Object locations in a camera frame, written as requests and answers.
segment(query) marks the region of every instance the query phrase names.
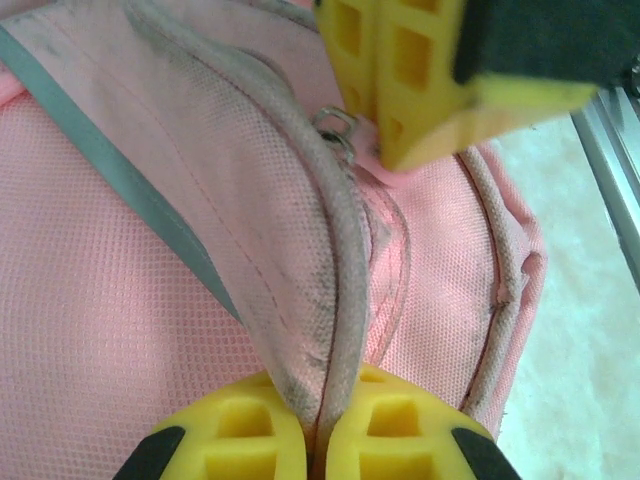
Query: gray strap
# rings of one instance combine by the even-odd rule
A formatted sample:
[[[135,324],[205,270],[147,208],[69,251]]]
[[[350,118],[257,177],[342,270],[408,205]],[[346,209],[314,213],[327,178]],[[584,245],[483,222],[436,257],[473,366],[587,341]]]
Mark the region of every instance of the gray strap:
[[[239,320],[204,246],[180,214],[80,110],[38,60],[0,26],[0,61],[122,199]]]

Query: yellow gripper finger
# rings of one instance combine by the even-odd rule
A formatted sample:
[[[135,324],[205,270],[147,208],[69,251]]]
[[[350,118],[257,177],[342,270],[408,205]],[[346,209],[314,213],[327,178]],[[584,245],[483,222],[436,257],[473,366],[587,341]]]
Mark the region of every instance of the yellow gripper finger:
[[[114,480],[305,480],[302,429],[266,373],[160,423]],[[326,480],[517,480],[477,422],[365,365],[329,442]]]
[[[347,113],[378,126],[382,165],[407,171],[584,105],[589,83],[453,76],[468,0],[316,0]],[[489,8],[491,2],[484,2]]]

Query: stitching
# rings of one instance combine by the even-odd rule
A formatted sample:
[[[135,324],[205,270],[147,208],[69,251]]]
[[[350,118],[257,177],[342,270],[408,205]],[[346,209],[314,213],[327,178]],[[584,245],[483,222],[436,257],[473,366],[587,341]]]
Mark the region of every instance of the stitching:
[[[476,191],[478,198],[480,199],[480,203],[482,205],[482,211],[484,212],[484,217],[487,223],[487,230],[489,232],[489,235],[491,236],[491,247],[493,250],[493,254],[494,254],[494,258],[496,259],[496,265],[497,265],[497,275],[498,275],[498,286],[502,284],[502,279],[504,277],[504,272],[503,272],[503,263],[504,260],[502,258],[500,258],[500,254],[498,252],[498,248],[496,245],[496,236],[494,233],[494,229],[495,229],[495,225],[494,222],[491,220],[491,216],[488,214],[487,212],[487,204],[484,201],[484,195],[482,194],[482,192],[480,191],[480,189],[478,188],[477,182],[474,178],[474,176],[471,174],[471,171],[467,165],[467,163],[462,159],[460,154],[455,155],[455,158],[458,162],[458,164],[464,169],[465,173],[467,174],[467,178],[469,179],[469,183],[473,186],[473,189]],[[489,343],[491,340],[491,332],[492,330],[495,328],[495,323],[497,321],[497,318],[499,318],[499,316],[502,315],[502,312],[505,309],[505,305],[503,304],[499,304],[496,303],[495,308],[493,310],[493,314],[491,315],[491,318],[489,320],[489,326],[487,328],[487,333],[485,336],[485,341],[484,341],[484,345],[482,347],[482,350],[480,352],[480,355],[478,356],[478,361],[476,363],[476,368],[475,371],[473,373],[473,375],[471,376],[471,379],[469,380],[469,385],[467,387],[467,391],[464,394],[464,396],[462,397],[462,400],[458,406],[458,410],[461,411],[465,411],[466,409],[468,409],[469,407],[473,406],[473,405],[469,405],[469,399],[471,398],[471,393],[473,391],[473,389],[475,388],[477,382],[478,382],[478,378],[480,376],[481,371],[483,370],[483,363],[486,359],[486,354],[487,351],[489,350]]]
[[[69,11],[69,7],[66,4],[63,4],[63,6],[67,9],[67,11]],[[132,99],[138,104],[140,105],[148,114],[151,118],[153,118],[155,120],[155,122],[158,124],[158,126],[160,126],[163,130],[163,132],[165,133],[167,139],[169,140],[169,142],[171,143],[171,145],[173,146],[178,158],[180,159],[180,162],[182,163],[182,166],[185,168],[185,170],[187,171],[187,173],[189,174],[189,176],[191,177],[192,181],[195,183],[196,187],[198,188],[198,190],[200,191],[200,193],[202,194],[202,196],[204,197],[204,199],[206,200],[207,204],[209,205],[209,207],[211,208],[211,210],[213,211],[213,213],[216,215],[216,217],[218,218],[220,224],[223,226],[223,228],[227,231],[227,233],[229,234],[229,236],[231,237],[231,239],[233,240],[233,242],[236,244],[238,250],[244,255],[244,257],[247,259],[247,261],[249,262],[249,264],[254,268],[254,270],[256,271],[256,273],[258,274],[258,277],[262,280],[265,288],[267,289],[267,291],[269,292],[269,295],[271,297],[271,301],[273,302],[274,306],[276,307],[276,311],[278,311],[278,315],[280,318],[280,321],[283,325],[285,325],[286,327],[286,322],[284,322],[284,319],[282,317],[282,314],[280,313],[280,309],[278,307],[278,303],[275,299],[275,296],[271,290],[271,288],[269,287],[266,279],[264,278],[264,275],[262,273],[262,271],[258,268],[258,266],[253,262],[253,260],[249,257],[249,255],[244,251],[244,249],[242,248],[242,246],[240,245],[240,243],[238,242],[238,240],[236,239],[236,237],[234,236],[234,234],[232,233],[232,231],[229,229],[229,227],[226,225],[226,223],[222,220],[218,210],[213,206],[213,203],[211,201],[211,199],[209,198],[209,196],[206,194],[206,192],[204,191],[204,189],[202,188],[202,186],[200,185],[200,183],[198,182],[198,180],[195,178],[194,174],[192,173],[192,171],[189,169],[189,167],[187,166],[186,162],[184,161],[184,158],[180,152],[180,150],[178,149],[175,141],[173,140],[173,138],[171,137],[171,135],[169,134],[169,132],[167,131],[166,127],[158,120],[158,118],[156,118],[153,113],[151,111],[149,111],[149,109],[146,107],[146,105],[144,105],[142,102],[139,101],[139,99],[137,97],[135,97],[133,95],[133,93],[126,87],[124,86],[118,79],[116,79],[115,77],[113,77],[113,75],[111,75],[109,72],[105,71],[103,68],[100,67],[100,65],[98,64],[98,62],[96,62],[91,55],[89,55],[82,47],[80,47],[78,44],[76,44],[69,36],[69,34],[60,26],[58,25],[53,19],[49,18],[46,14],[42,14],[43,17],[46,18],[47,21],[49,21],[55,28],[57,28],[63,35],[65,35],[65,37],[73,44],[76,46],[76,48],[78,48],[85,57],[87,57],[100,71],[104,72],[107,76],[109,76],[110,79],[112,79],[118,86],[120,86],[123,90],[125,90],[131,97]]]
[[[396,315],[397,313],[397,309],[400,306],[400,302],[399,302],[399,298],[401,293],[405,292],[405,289],[403,289],[403,286],[406,287],[407,285],[401,285],[401,280],[404,276],[405,273],[405,268],[406,268],[406,250],[407,250],[407,237],[406,237],[406,232],[405,232],[405,228],[403,223],[400,221],[398,221],[398,212],[397,209],[393,208],[394,207],[394,203],[393,201],[388,198],[387,196],[383,195],[383,192],[380,191],[380,187],[374,186],[373,187],[373,192],[375,193],[377,199],[372,198],[367,192],[361,190],[361,194],[365,197],[365,199],[367,200],[368,203],[373,204],[373,205],[377,205],[378,208],[380,208],[380,202],[382,202],[382,207],[385,208],[387,210],[388,213],[391,214],[392,216],[392,220],[391,220],[391,225],[392,226],[396,226],[399,227],[401,230],[401,244],[400,244],[400,251],[401,251],[401,255],[400,255],[400,265],[399,265],[399,269],[398,269],[398,278],[399,278],[399,285],[398,288],[395,291],[395,295],[393,295],[393,298],[391,298],[392,294],[392,288],[391,286],[387,289],[386,293],[385,293],[385,297],[382,300],[382,302],[380,302],[380,305],[378,306],[378,309],[376,311],[376,322],[378,321],[378,317],[379,317],[379,313],[383,310],[386,309],[389,305],[391,305],[391,320],[388,322],[384,322],[383,324],[383,331],[380,334],[380,340],[378,342],[378,345],[375,347],[374,352],[372,353],[372,363],[374,364],[379,364],[382,359],[384,358],[388,348],[389,348],[389,344],[391,343],[391,339],[393,338],[393,335],[395,333],[395,331],[398,328],[398,325],[400,324],[400,318]],[[389,262],[389,265],[393,265],[393,261],[392,261],[392,257],[390,252],[387,253],[387,259]]]

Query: zipper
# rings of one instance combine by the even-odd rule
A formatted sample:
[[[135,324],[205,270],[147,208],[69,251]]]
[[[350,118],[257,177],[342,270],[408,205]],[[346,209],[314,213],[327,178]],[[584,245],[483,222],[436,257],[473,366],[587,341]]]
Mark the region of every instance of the zipper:
[[[311,124],[350,177],[356,166],[392,188],[402,187],[414,177],[414,172],[390,172],[382,166],[378,129],[370,120],[327,106],[313,116]]]

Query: white floor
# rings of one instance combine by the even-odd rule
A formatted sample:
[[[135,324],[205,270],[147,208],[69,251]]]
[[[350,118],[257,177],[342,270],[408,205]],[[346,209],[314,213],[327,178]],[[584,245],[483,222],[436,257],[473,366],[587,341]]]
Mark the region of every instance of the white floor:
[[[639,480],[640,295],[573,123],[496,145],[550,256],[499,445],[524,480]]]

